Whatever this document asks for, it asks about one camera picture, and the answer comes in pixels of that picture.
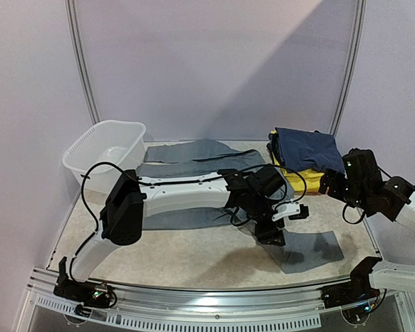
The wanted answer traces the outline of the navy blue tank top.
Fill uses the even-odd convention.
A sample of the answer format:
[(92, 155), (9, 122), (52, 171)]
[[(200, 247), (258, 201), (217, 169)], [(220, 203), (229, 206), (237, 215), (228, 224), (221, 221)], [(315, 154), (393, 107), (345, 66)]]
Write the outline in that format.
[(276, 127), (268, 134), (268, 148), (284, 167), (301, 172), (327, 169), (344, 173), (344, 165), (335, 138), (319, 131), (300, 131)]

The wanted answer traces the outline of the grey denim cloth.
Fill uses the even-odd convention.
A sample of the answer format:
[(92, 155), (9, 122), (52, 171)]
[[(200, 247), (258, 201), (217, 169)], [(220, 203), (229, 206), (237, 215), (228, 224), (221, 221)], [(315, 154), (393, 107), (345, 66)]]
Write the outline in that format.
[(305, 219), (308, 207), (278, 166), (257, 150), (215, 140), (146, 149), (136, 173), (145, 194), (145, 230), (192, 230), (231, 224), (245, 228), (285, 273), (302, 273), (344, 258), (333, 232), (292, 233), (285, 219)]

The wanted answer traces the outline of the white plastic wash basin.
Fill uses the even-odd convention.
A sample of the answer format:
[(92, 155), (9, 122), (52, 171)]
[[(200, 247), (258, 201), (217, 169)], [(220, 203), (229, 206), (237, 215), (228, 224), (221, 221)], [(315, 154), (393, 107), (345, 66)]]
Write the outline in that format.
[(96, 163), (109, 162), (121, 169), (138, 168), (145, 157), (141, 122), (105, 120), (93, 125), (62, 156), (62, 164), (78, 183)]

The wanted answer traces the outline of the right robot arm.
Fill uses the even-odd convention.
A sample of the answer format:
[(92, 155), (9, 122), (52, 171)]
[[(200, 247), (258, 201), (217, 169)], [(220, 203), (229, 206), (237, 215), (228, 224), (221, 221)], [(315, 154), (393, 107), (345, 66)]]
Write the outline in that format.
[(323, 297), (357, 302), (381, 289), (415, 293), (415, 185), (399, 176), (384, 181), (380, 173), (345, 176), (328, 170), (320, 192), (391, 226), (373, 229), (380, 256), (364, 258), (347, 282), (324, 290)]

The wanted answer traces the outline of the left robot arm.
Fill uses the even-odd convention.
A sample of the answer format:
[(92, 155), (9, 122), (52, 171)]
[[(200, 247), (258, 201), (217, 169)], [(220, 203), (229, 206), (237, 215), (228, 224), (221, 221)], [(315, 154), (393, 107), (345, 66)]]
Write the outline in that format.
[(95, 230), (71, 259), (62, 258), (62, 288), (74, 300), (89, 294), (87, 279), (115, 250), (136, 243), (144, 218), (192, 208), (243, 210), (255, 222), (254, 236), (262, 244), (284, 246), (284, 219), (305, 219), (308, 207), (293, 199), (276, 202), (272, 195), (286, 187), (282, 174), (272, 165), (244, 170), (220, 169), (201, 176), (158, 179), (123, 171), (110, 191)]

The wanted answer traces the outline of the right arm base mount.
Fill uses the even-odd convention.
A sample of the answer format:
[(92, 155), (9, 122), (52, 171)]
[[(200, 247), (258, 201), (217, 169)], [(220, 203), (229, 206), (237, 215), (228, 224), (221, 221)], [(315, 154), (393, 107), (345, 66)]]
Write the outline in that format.
[(364, 324), (387, 296), (387, 289), (381, 291), (374, 288), (369, 278), (373, 275), (374, 268), (388, 268), (389, 265), (380, 257), (365, 257), (352, 269), (348, 281), (321, 287), (320, 299), (324, 307), (340, 307), (348, 324)]

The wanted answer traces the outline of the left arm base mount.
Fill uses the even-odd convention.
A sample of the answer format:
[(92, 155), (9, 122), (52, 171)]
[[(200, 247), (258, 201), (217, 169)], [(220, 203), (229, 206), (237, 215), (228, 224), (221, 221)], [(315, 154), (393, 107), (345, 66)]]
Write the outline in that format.
[(118, 303), (115, 288), (103, 282), (79, 282), (66, 271), (67, 257), (59, 264), (59, 275), (55, 282), (53, 294), (63, 299), (77, 302), (75, 312), (87, 315), (91, 309), (110, 309)]

